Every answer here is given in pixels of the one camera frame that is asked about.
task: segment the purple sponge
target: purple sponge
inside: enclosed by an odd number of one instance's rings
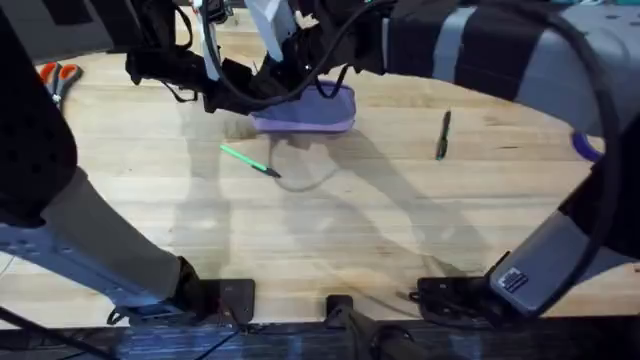
[[[320,84],[325,93],[335,86],[332,81]],[[353,127],[355,115],[355,92],[346,85],[333,99],[323,98],[315,86],[309,86],[300,100],[251,113],[253,125],[263,133],[342,133]]]

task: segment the cable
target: cable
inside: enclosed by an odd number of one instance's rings
[[[118,358],[116,358],[115,356],[112,356],[111,354],[101,349],[98,349],[93,345],[90,345],[80,340],[76,340],[71,337],[61,335],[56,331],[47,329],[41,325],[38,325],[30,320],[27,320],[21,317],[20,315],[14,314],[2,306],[0,306],[0,319],[8,322],[9,324],[22,328],[27,332],[32,332],[32,333],[39,334],[41,336],[48,337],[62,344],[75,347],[78,350],[82,350],[88,354],[94,355],[100,359],[118,360]]]
[[[211,348],[209,348],[209,350],[205,351],[202,355],[198,356],[197,358],[193,359],[193,360],[203,360],[206,359],[207,356],[209,356],[209,354],[211,354],[212,352],[216,351],[218,348],[220,348],[222,345],[226,344],[229,340],[233,339],[234,337],[236,337],[238,334],[240,333],[240,331],[236,331],[230,335],[228,335],[226,338],[220,340],[220,342],[218,342],[217,344],[213,345]]]
[[[2,268],[2,270],[0,270],[0,279],[2,279],[2,277],[4,276],[4,274],[7,272],[7,270],[9,270],[9,267],[11,266],[11,264],[13,263],[13,261],[16,259],[16,256],[13,255],[11,257],[11,259],[9,259],[9,261],[7,261],[7,265],[4,266],[4,268]]]
[[[184,22],[184,26],[187,28],[187,31],[189,32],[189,41],[187,41],[187,43],[183,45],[176,45],[176,49],[178,51],[187,51],[191,48],[191,45],[193,44],[193,30],[191,27],[191,20],[189,20],[189,17],[187,16],[187,14],[185,14],[184,11],[182,11],[182,9],[178,5],[174,4],[173,6],[174,6],[174,10],[177,11],[178,15],[180,15],[180,17],[182,18],[182,22]],[[169,86],[169,84],[167,84],[165,81],[162,81],[162,80],[159,80],[159,81],[162,85],[164,85],[167,89],[169,89],[169,91],[171,91],[171,95],[173,95],[174,99],[176,99],[177,102],[185,103],[189,101],[198,101],[198,92],[194,91],[191,99],[185,99],[182,96],[178,95],[178,93],[175,90],[173,90]]]
[[[88,339],[91,339],[92,337],[96,336],[97,334],[99,334],[100,332],[102,332],[104,329],[80,329],[80,330],[76,330],[73,333],[71,333],[69,335],[70,338],[74,338],[78,341],[85,341]],[[64,349],[67,346],[64,344],[55,344],[55,345],[45,345],[45,341],[47,340],[47,338],[43,337],[40,339],[40,344],[36,345],[34,347],[31,348],[26,348],[26,349],[20,349],[18,351],[41,351],[41,350],[56,350],[56,349]]]
[[[56,360],[69,360],[69,359],[74,359],[74,358],[77,358],[78,356],[84,355],[84,354],[86,354],[86,353],[87,353],[86,351],[80,351],[80,352],[78,352],[78,353],[71,354],[71,355],[68,355],[68,356],[65,356],[65,357],[61,357],[61,358],[58,358],[58,359],[56,359]]]
[[[429,302],[440,302],[444,307],[449,308],[451,310],[454,310],[454,312],[456,314],[464,314],[466,316],[473,316],[474,311],[472,311],[471,309],[466,309],[464,307],[461,307],[458,304],[454,304],[451,301],[448,301],[446,299],[440,299],[440,298],[435,298],[435,297],[429,297],[429,299],[425,299],[426,294],[421,294],[419,291],[413,291],[409,293],[409,300],[411,300],[412,302],[418,304],[418,307],[420,309],[420,315],[422,316],[422,319],[430,324],[436,325],[436,326],[440,326],[440,327],[446,327],[446,328],[450,328],[450,329],[455,329],[455,330],[465,330],[465,331],[494,331],[496,330],[495,327],[491,326],[491,324],[474,324],[471,321],[464,321],[464,322],[452,322],[449,319],[445,319],[445,318],[439,318],[438,316],[432,315],[433,313],[429,310],[427,310],[425,301],[429,301]]]
[[[340,75],[338,75],[338,80],[336,81],[336,84],[333,86],[333,90],[331,90],[330,95],[327,95],[327,93],[324,92],[324,89],[322,88],[322,83],[316,76],[315,84],[316,84],[316,89],[318,89],[318,92],[320,93],[320,96],[322,96],[325,99],[335,98],[336,95],[338,95],[338,92],[340,91],[340,89],[342,88],[342,82],[344,81],[344,77],[347,75],[347,70],[349,70],[350,67],[351,65],[349,64],[342,67],[342,70],[340,70]]]
[[[14,348],[14,347],[0,345],[0,351],[19,352],[19,351],[29,351],[29,350],[30,350],[29,348]]]
[[[267,325],[264,326],[260,329],[255,329],[255,328],[249,328],[247,329],[247,334],[249,335],[262,335],[262,336],[296,336],[296,335],[303,335],[303,334],[312,334],[312,333],[321,333],[321,332],[326,332],[326,331],[331,331],[331,329],[328,329],[326,327],[323,326],[318,326],[318,324],[313,324],[313,325],[309,325],[308,327],[305,327],[303,329],[300,330],[294,330],[294,331],[283,331],[283,332],[265,332],[264,330],[268,329],[272,327],[272,325]]]
[[[335,38],[331,41],[331,44],[329,45],[329,47],[327,49],[327,52],[320,59],[318,64],[315,66],[315,68],[313,68],[311,70],[309,75],[302,81],[302,83],[300,83],[300,85],[298,85],[298,87],[296,87],[293,91],[291,91],[291,92],[289,92],[289,93],[287,93],[285,95],[276,96],[276,97],[272,97],[272,98],[268,98],[268,99],[257,99],[257,98],[251,97],[250,95],[245,94],[244,92],[239,90],[231,82],[231,80],[229,78],[227,78],[227,76],[225,75],[224,71],[222,71],[222,65],[220,64],[220,59],[219,59],[218,56],[216,56],[216,52],[214,51],[213,42],[211,41],[211,30],[209,29],[209,22],[206,20],[208,18],[208,16],[209,16],[209,9],[208,9],[208,6],[207,6],[207,3],[208,3],[207,0],[205,0],[203,2],[203,6],[200,8],[200,13],[201,13],[202,19],[203,19],[202,28],[203,28],[203,33],[204,33],[205,45],[206,45],[207,50],[209,52],[209,56],[211,56],[211,62],[213,63],[213,67],[218,72],[218,76],[220,77],[220,81],[233,93],[234,96],[236,96],[242,102],[244,102],[244,103],[246,103],[248,105],[263,107],[263,106],[277,105],[277,104],[281,104],[283,102],[295,99],[298,95],[300,95],[306,89],[306,87],[309,84],[311,84],[312,81],[314,81],[314,79],[318,75],[320,75],[320,72],[322,71],[322,69],[324,68],[326,63],[329,61],[329,58],[331,57],[333,52],[336,50],[336,48],[340,44],[340,41],[342,40],[342,38],[346,35],[346,33],[349,30],[349,28],[351,27],[351,25],[353,25],[353,23],[356,20],[358,20],[358,18],[360,16],[364,15],[365,13],[367,13],[368,11],[371,11],[372,9],[374,9],[376,7],[379,7],[379,6],[382,6],[382,5],[394,4],[396,1],[397,0],[374,0],[374,1],[371,1],[371,2],[366,3],[365,5],[363,5],[360,9],[358,9],[358,11],[353,13],[353,15],[351,15],[351,17],[342,25],[340,30],[338,30]]]
[[[611,89],[604,69],[602,69],[598,55],[594,52],[591,45],[589,45],[584,34],[566,19],[555,13],[544,13],[521,3],[499,2],[491,3],[490,5],[509,10],[527,20],[544,24],[555,30],[567,41],[578,55],[587,72],[596,102],[598,103],[598,115],[606,145],[606,153],[602,158],[604,179],[602,184],[602,197],[599,202],[600,213],[591,233],[590,241],[569,276],[562,281],[560,286],[544,304],[531,315],[531,317],[538,317],[564,296],[580,279],[593,262],[600,247],[606,241],[607,235],[609,235],[618,208],[618,197],[620,196],[620,175],[622,168],[620,160],[622,151],[618,137],[620,119],[611,96]]]

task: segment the wooden table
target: wooden table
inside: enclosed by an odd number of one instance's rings
[[[226,56],[258,63],[264,54],[246,14],[218,35]],[[225,129],[246,118],[177,104],[155,81],[136,87],[120,55],[72,62],[85,75],[65,116],[90,180],[200,277],[255,279],[257,322],[320,320],[325,296],[335,293],[353,295],[375,319],[417,318],[399,293],[419,277],[483,274],[589,169],[568,127],[550,117],[449,84],[352,73],[346,83],[358,114],[348,134],[230,141],[262,162],[273,149],[283,175],[274,181],[218,150],[229,142]],[[449,152],[438,162],[448,108]],[[0,269],[8,259],[0,254]],[[620,267],[578,286],[549,314],[637,313],[638,285],[633,266]],[[0,279],[0,304],[51,327],[101,326],[112,308],[22,260]]]

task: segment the green pen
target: green pen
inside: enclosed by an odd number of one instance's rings
[[[275,171],[275,170],[273,170],[273,169],[271,169],[269,167],[266,167],[266,166],[260,164],[257,161],[253,161],[253,160],[249,159],[248,157],[240,154],[239,152],[237,152],[237,151],[233,150],[232,148],[228,147],[227,145],[220,144],[220,150],[226,152],[227,154],[229,154],[229,155],[231,155],[231,156],[233,156],[233,157],[235,157],[237,159],[240,159],[240,160],[244,161],[246,164],[250,165],[252,168],[260,171],[263,174],[269,175],[269,176],[277,178],[277,179],[282,177],[280,174],[278,174],[277,171]]]

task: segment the orange scissors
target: orange scissors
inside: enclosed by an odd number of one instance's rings
[[[62,66],[57,62],[48,63],[40,70],[40,78],[58,109],[71,85],[81,76],[82,69],[73,64]]]

